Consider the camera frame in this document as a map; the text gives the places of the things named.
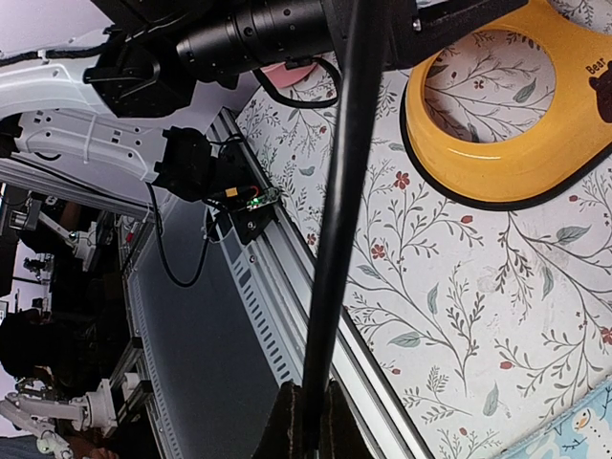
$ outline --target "snowman pattern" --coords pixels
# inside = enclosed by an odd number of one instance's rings
[[[612,430],[591,408],[578,412],[572,422],[576,433],[584,436],[589,459],[612,459]]]

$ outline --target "blue fabric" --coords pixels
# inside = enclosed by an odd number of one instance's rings
[[[53,456],[44,455],[38,451],[36,439],[32,435],[26,437],[0,437],[1,459],[44,459]]]
[[[612,377],[503,459],[609,459],[612,457]]]

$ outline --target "floral tablecloth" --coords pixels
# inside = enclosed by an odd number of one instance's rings
[[[612,28],[606,0],[555,2],[571,20]],[[494,457],[611,373],[612,160],[536,208],[454,204],[406,156],[408,78],[388,73],[380,88],[345,305],[433,453]],[[499,142],[537,123],[555,90],[553,66],[529,37],[475,33],[440,55],[426,104],[451,135]],[[319,99],[334,89],[316,70],[286,93]],[[260,91],[239,119],[314,253],[335,116]]]

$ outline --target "black pole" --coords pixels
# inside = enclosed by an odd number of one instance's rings
[[[354,2],[304,360],[304,447],[310,453],[318,447],[324,394],[359,218],[390,27],[389,4],[389,0]]]

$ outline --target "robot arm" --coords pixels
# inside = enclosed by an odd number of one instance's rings
[[[353,0],[93,0],[117,24],[92,50],[0,60],[0,157],[77,155],[112,164],[187,201],[215,186],[210,144],[192,129],[144,129],[104,117],[159,118],[191,103],[197,81],[344,53]],[[408,68],[527,0],[393,0],[386,70]]]
[[[10,393],[0,402],[0,415],[33,434],[38,439],[38,449],[45,454],[52,453],[55,459],[73,459],[75,456],[68,442],[55,433],[55,425],[45,419],[71,421],[78,431],[100,428],[105,436],[118,425],[108,380],[102,380],[98,391],[88,392],[85,397],[69,402]]]
[[[33,434],[37,439],[40,452],[51,453],[55,459],[74,459],[70,445],[55,433],[55,426],[34,418],[27,410],[22,409],[16,394],[9,394],[5,400],[0,402],[0,415]]]
[[[67,244],[74,256],[83,260],[83,270],[89,271],[96,251],[96,222],[92,222],[88,231],[68,231],[47,214],[41,211],[42,202],[31,199],[27,205],[27,212],[20,210],[11,211],[11,228],[15,230],[34,231],[38,224],[45,225],[49,230],[57,234]],[[36,272],[40,278],[41,272],[47,263],[27,260],[27,268]]]

